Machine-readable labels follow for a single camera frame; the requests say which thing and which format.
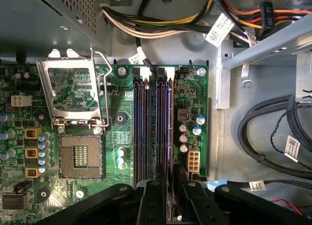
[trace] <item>yellow wire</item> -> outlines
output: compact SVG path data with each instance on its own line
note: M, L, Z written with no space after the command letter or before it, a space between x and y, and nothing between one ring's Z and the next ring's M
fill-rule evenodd
M208 11L211 8L211 5L213 3L213 0L209 0L208 1L208 5L207 5L207 9L206 11ZM185 24L188 22L191 22L192 20L194 20L197 17L198 13L195 15L192 15L190 17L187 18L183 18L183 19L177 19L177 20L170 20L170 21L144 21L144 20L137 20L137 22L141 22L141 23L146 23L146 24Z
M292 20L291 19L280 20L279 22L275 23L275 25L279 25L279 24L289 22L289 21L292 21Z
M252 24L252 23L248 23L248 22L245 22L241 19L237 20L238 23L241 23L241 24L244 24L244 25L247 25L247 26L250 26L250 27L253 27L253 28L257 28L257 29L262 29L262 26L261 25L257 25L257 24Z

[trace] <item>capacitor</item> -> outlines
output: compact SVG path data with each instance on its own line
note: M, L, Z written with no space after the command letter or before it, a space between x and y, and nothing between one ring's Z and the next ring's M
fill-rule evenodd
M38 168L38 171L39 171L41 174L43 174L43 173L47 172L50 168L51 168L51 165L48 163L48 164L46 164L46 165L40 166L40 167Z
M186 132L187 131L187 126L184 123L180 124L179 125L179 131L180 132Z
M194 135L198 136L201 134L201 128L198 125L194 125L192 128L192 132Z
M77 198L83 198L85 195L87 194L87 189L85 187L80 188L77 192L76 192L76 197Z
M39 150L38 156L39 156L40 158L43 158L44 156L49 155L50 152L51 152L51 150L50 150L49 148L45 148L45 149L43 149L43 150Z
M8 149L6 151L3 151L0 153L0 159L2 161L8 160L10 158L13 158L15 156L16 152L14 149Z
M117 164L123 164L125 162L125 158L124 157L120 157L117 159Z
M189 150L189 148L187 148L186 145L183 144L180 146L180 152L181 153L186 153L188 150Z
M10 112L0 113L0 122L11 122L14 117L14 114Z
M205 123L205 118L201 114L199 114L195 117L195 122L198 125L203 125Z
M24 78L25 78L25 79L29 79L29 78L30 78L29 73L24 73Z
M179 141L181 143L186 143L187 142L187 136L185 134L181 134L179 137Z
M118 158L121 158L121 157L123 157L125 155L125 149L124 148L119 148L118 150L117 150L117 156L118 156Z
M46 140L49 140L50 136L51 136L50 133L45 132L43 134L38 135L38 140L39 141L46 141Z
M38 144L38 149L39 150L43 150L45 148L49 148L51 145L51 142L50 141L43 141L43 142L39 142Z
M15 79L19 80L22 78L22 73L15 73Z
M12 129L0 132L0 141L12 139L15 136L15 132Z
M43 158L38 159L38 164L43 166L47 163L49 163L51 157L49 155L44 156Z

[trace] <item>motherboard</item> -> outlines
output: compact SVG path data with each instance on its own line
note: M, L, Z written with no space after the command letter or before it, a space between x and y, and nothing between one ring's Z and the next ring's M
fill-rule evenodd
M0 66L1 224L34 224L117 183L136 187L157 164L206 175L208 66L158 65L157 76L112 67L105 77L107 65L95 66L98 102L90 70L48 71L55 111L100 108L108 126L90 128L58 126L37 65Z

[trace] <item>integrated circuit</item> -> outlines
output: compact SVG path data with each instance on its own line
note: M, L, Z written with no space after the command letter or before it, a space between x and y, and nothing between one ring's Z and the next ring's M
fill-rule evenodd
M27 195L5 194L2 195L2 209L26 209Z
M102 141L97 136L60 138L59 168L62 178L99 179L102 176Z

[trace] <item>vent grille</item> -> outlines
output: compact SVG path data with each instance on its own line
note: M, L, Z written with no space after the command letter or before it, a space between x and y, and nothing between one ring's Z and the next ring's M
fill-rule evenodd
M77 21L79 21L82 24L87 24L89 29L93 33L96 34L96 6L97 1L96 0L61 0L68 9L73 11L76 9L79 11L86 19L86 23L82 23L82 20L79 18L79 16L76 16Z

